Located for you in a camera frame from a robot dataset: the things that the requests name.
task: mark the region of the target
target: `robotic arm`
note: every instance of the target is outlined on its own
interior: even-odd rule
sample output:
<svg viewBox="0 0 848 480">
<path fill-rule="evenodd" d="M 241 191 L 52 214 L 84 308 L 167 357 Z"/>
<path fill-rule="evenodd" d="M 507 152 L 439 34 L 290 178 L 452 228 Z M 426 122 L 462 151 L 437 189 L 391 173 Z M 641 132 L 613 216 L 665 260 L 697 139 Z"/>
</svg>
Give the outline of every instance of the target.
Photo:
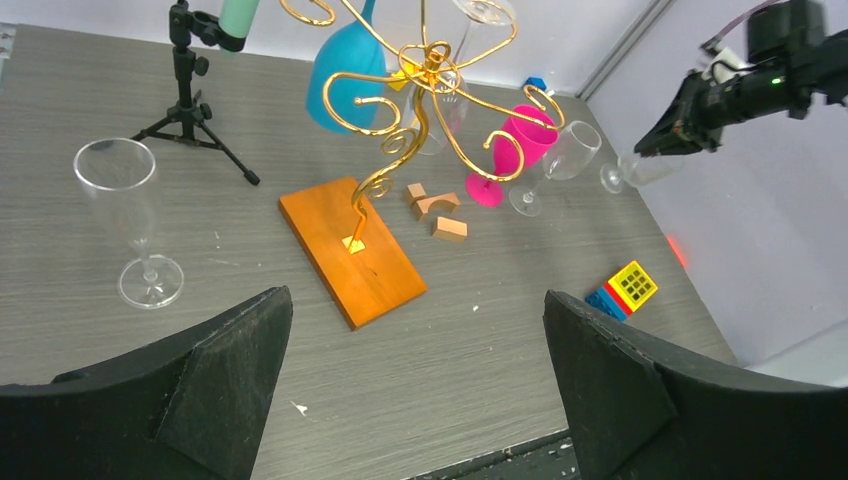
<svg viewBox="0 0 848 480">
<path fill-rule="evenodd" d="M 710 67 L 689 71 L 671 106 L 636 144 L 635 153 L 649 157 L 715 152 L 726 125 L 781 111 L 804 119 L 813 93 L 823 94 L 827 105 L 846 105 L 848 30 L 826 36 L 824 7 L 816 0 L 772 0 L 765 5 L 748 17 L 750 65 L 733 65 L 723 58 L 717 44 L 726 31 L 702 45 L 714 59 Z M 718 69 L 732 76 L 721 81 Z"/>
</svg>

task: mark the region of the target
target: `yellow object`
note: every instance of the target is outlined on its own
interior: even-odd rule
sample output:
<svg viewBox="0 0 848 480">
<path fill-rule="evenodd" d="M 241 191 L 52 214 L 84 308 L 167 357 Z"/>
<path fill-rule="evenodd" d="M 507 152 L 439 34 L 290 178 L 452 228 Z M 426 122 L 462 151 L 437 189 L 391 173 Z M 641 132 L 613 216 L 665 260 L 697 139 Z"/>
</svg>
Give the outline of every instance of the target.
<svg viewBox="0 0 848 480">
<path fill-rule="evenodd" d="M 609 284 L 634 312 L 659 290 L 654 280 L 645 273 L 642 265 L 639 265 L 639 262 L 635 260 L 619 270 L 610 279 Z"/>
<path fill-rule="evenodd" d="M 420 68 L 417 68 L 415 65 L 409 62 L 403 63 L 403 70 L 398 70 L 397 72 L 393 73 L 392 77 L 397 78 L 398 81 L 389 84 L 389 86 L 397 92 L 401 91 L 403 87 L 405 87 L 406 84 L 409 83 L 409 78 L 407 77 L 407 75 L 415 75 L 416 73 L 421 71 Z"/>
<path fill-rule="evenodd" d="M 321 10 L 324 11 L 326 15 L 329 17 L 326 19 L 315 19 L 311 17 L 307 17 L 306 15 L 301 14 L 299 11 L 295 10 L 291 6 L 289 6 L 289 2 L 292 0 L 279 0 L 282 7 L 289 13 L 292 17 L 297 20 L 306 23 L 307 25 L 313 26 L 327 26 L 331 25 L 335 19 L 335 11 L 327 5 L 323 0 L 309 0 L 309 3 L 317 6 Z M 505 132 L 503 130 L 495 130 L 491 132 L 488 137 L 482 142 L 482 147 L 484 150 L 489 150 L 492 148 L 492 143 L 495 138 L 500 137 L 509 142 L 512 147 L 518 153 L 518 162 L 515 168 L 515 171 L 509 173 L 501 173 L 494 174 L 489 173 L 474 163 L 468 155 L 465 153 L 463 148 L 459 145 L 456 138 L 453 135 L 453 131 L 451 127 L 448 125 L 447 120 L 445 119 L 444 114 L 442 114 L 439 108 L 438 97 L 440 95 L 455 95 L 457 97 L 466 98 L 468 101 L 477 104 L 481 107 L 494 110 L 498 113 L 502 113 L 504 115 L 508 115 L 510 117 L 520 118 L 526 122 L 530 122 L 539 127 L 553 130 L 556 132 L 560 132 L 565 128 L 565 114 L 562 113 L 562 109 L 557 105 L 557 103 L 545 92 L 542 90 L 532 86 L 525 85 L 523 88 L 524 96 L 530 101 L 533 105 L 536 106 L 539 110 L 545 111 L 548 108 L 553 110 L 554 114 L 551 117 L 554 119 L 555 124 L 550 125 L 538 118 L 534 118 L 528 115 L 524 115 L 513 110 L 494 105 L 485 100 L 475 97 L 465 90 L 460 88 L 462 85 L 462 74 L 460 71 L 465 67 L 477 63 L 478 61 L 492 55 L 498 50 L 509 45 L 518 33 L 518 29 L 515 26 L 515 19 L 512 18 L 512 15 L 504 9 L 503 6 L 497 3 L 497 0 L 475 0 L 481 6 L 489 6 L 496 10 L 499 10 L 502 14 L 506 15 L 510 19 L 511 30 L 509 35 L 502 40 L 500 43 L 495 45 L 494 47 L 488 48 L 482 53 L 472 57 L 470 60 L 466 60 L 460 64 L 456 64 L 451 60 L 451 46 L 445 41 L 437 40 L 434 42 L 430 42 L 427 37 L 427 20 L 426 20 L 426 0 L 420 0 L 420 43 L 412 43 L 405 45 L 401 48 L 397 48 L 386 41 L 382 35 L 377 33 L 374 28 L 362 18 L 362 15 L 357 11 L 356 8 L 353 7 L 350 0 L 339 0 L 339 2 L 344 6 L 346 10 L 348 10 L 351 15 L 362 25 L 362 27 L 368 31 L 383 47 L 385 47 L 390 54 L 395 55 L 398 59 L 398 64 L 403 65 L 404 72 L 399 72 L 400 75 L 391 75 L 388 77 L 375 77 L 371 75 L 362 75 L 358 73 L 352 72 L 337 72 L 330 76 L 324 84 L 323 91 L 323 100 L 324 107 L 327 109 L 327 113 L 330 114 L 333 119 L 339 123 L 342 127 L 350 130 L 351 132 L 358 133 L 360 135 L 369 135 L 369 136 L 385 136 L 386 138 L 383 140 L 382 151 L 387 155 L 398 155 L 395 160 L 389 165 L 377 170 L 372 173 L 359 186 L 354 190 L 353 196 L 351 198 L 351 206 L 353 207 L 354 212 L 359 216 L 359 221 L 356 224 L 356 228 L 353 231 L 353 235 L 351 235 L 350 240 L 345 242 L 345 245 L 348 245 L 348 251 L 350 253 L 356 253 L 359 247 L 359 241 L 362 239 L 362 233 L 365 230 L 365 225 L 368 221 L 368 214 L 363 206 L 363 197 L 366 198 L 379 198 L 385 195 L 392 186 L 391 179 L 389 178 L 389 174 L 393 171 L 397 170 L 404 163 L 406 163 L 409 159 L 415 156 L 421 147 L 424 145 L 424 142 L 427 140 L 427 136 L 429 134 L 429 129 L 431 127 L 430 120 L 428 114 L 424 111 L 423 100 L 425 97 L 429 97 L 429 100 L 433 104 L 434 108 L 434 117 L 437 120 L 435 123 L 436 128 L 441 128 L 445 135 L 447 136 L 448 143 L 451 148 L 453 148 L 456 156 L 459 157 L 459 160 L 465 164 L 472 172 L 475 174 L 485 178 L 486 180 L 492 182 L 509 182 L 514 180 L 519 175 L 521 175 L 522 170 L 524 170 L 524 151 L 521 148 L 521 145 L 518 143 L 518 140 L 515 139 L 510 133 Z M 407 51 L 409 50 L 421 50 L 423 53 L 423 61 L 415 61 L 407 55 Z M 412 72 L 406 70 L 406 65 L 412 66 Z M 443 74 L 451 72 L 450 78 L 446 78 Z M 415 117 L 417 123 L 415 127 L 401 127 L 401 113 L 397 104 L 392 102 L 386 97 L 366 97 L 366 98 L 357 98 L 354 103 L 356 105 L 371 105 L 371 104 L 380 104 L 387 107 L 391 113 L 393 114 L 392 122 L 381 129 L 370 129 L 370 128 L 361 128 L 356 125 L 353 125 L 344 118 L 342 118 L 334 109 L 333 105 L 329 100 L 329 91 L 333 82 L 342 79 L 342 78 L 350 78 L 354 80 L 363 80 L 366 82 L 378 82 L 383 84 L 393 84 L 399 82 L 412 82 L 415 84 L 414 94 L 412 95 L 412 105 L 413 111 L 415 113 Z"/>
</svg>

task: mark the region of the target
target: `cable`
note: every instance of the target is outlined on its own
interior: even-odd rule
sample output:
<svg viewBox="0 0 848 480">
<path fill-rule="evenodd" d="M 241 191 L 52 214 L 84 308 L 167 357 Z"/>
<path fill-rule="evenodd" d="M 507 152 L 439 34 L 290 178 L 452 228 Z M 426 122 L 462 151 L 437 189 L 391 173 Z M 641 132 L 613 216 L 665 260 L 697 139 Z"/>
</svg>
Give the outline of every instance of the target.
<svg viewBox="0 0 848 480">
<path fill-rule="evenodd" d="M 710 65 L 710 78 L 712 78 L 713 80 L 716 79 L 716 76 L 715 76 L 716 65 L 721 65 L 722 67 L 727 69 L 729 72 L 740 73 L 740 72 L 753 72 L 754 70 L 757 69 L 757 67 L 759 67 L 761 65 L 761 63 L 759 63 L 757 65 L 750 65 L 750 66 L 747 66 L 747 67 L 737 68 L 737 67 L 734 67 L 733 65 L 727 63 L 724 60 L 716 60 L 715 62 L 713 62 L 712 65 Z"/>
<path fill-rule="evenodd" d="M 757 5 L 756 7 L 752 8 L 750 10 L 748 10 L 747 12 L 743 13 L 742 15 L 739 15 L 738 17 L 734 18 L 730 23 L 725 25 L 724 28 L 719 30 L 719 32 L 717 34 L 715 34 L 712 38 L 710 38 L 709 40 L 704 42 L 701 45 L 701 50 L 707 52 L 708 54 L 713 54 L 714 50 L 715 50 L 715 46 L 718 45 L 728 33 L 733 31 L 734 28 L 738 27 L 740 23 L 747 20 L 748 17 L 753 15 L 755 12 L 757 12 L 757 11 L 759 11 L 759 10 L 765 8 L 765 7 L 768 7 L 770 5 L 773 5 L 773 4 L 775 4 L 779 1 L 781 1 L 781 0 L 766 0 L 765 2 Z"/>
</svg>

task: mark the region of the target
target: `green cylinder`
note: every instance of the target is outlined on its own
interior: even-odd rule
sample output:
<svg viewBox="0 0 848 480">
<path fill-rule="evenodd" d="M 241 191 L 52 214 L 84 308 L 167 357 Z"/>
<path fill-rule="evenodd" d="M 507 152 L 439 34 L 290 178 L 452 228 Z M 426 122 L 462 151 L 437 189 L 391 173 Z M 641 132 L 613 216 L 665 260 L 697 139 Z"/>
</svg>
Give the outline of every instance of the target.
<svg viewBox="0 0 848 480">
<path fill-rule="evenodd" d="M 218 25 L 227 35 L 247 38 L 259 0 L 224 0 Z"/>
</svg>

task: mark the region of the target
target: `tripod stand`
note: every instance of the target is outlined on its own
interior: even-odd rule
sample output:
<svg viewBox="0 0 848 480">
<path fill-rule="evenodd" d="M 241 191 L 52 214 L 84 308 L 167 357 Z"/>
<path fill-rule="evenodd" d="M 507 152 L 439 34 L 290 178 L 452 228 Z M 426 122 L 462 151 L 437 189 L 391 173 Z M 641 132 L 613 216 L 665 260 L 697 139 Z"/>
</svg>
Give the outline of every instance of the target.
<svg viewBox="0 0 848 480">
<path fill-rule="evenodd" d="M 176 5 L 171 7 L 169 17 L 171 43 L 174 44 L 174 73 L 177 77 L 177 86 L 180 94 L 179 100 L 176 105 L 167 110 L 164 118 L 145 128 L 132 137 L 132 139 L 141 141 L 144 138 L 153 137 L 172 140 L 195 147 L 221 150 L 244 173 L 244 178 L 251 185 L 259 185 L 259 177 L 252 170 L 245 167 L 232 150 L 206 125 L 206 120 L 212 118 L 212 108 L 207 103 L 199 103 L 201 91 L 198 90 L 194 96 L 191 94 L 192 74 L 194 73 L 202 77 L 209 70 L 209 60 L 205 57 L 197 56 L 196 53 L 188 48 L 191 44 L 192 33 L 198 35 L 203 43 L 207 45 L 220 43 L 224 48 L 232 48 L 232 45 L 225 38 L 226 34 L 218 26 L 218 19 L 216 17 L 204 12 L 189 12 L 188 2 L 185 0 L 180 0 Z M 182 125 L 182 135 L 167 134 L 159 131 L 172 123 L 180 123 Z M 212 141 L 198 140 L 194 135 L 195 127 L 203 130 Z"/>
</svg>

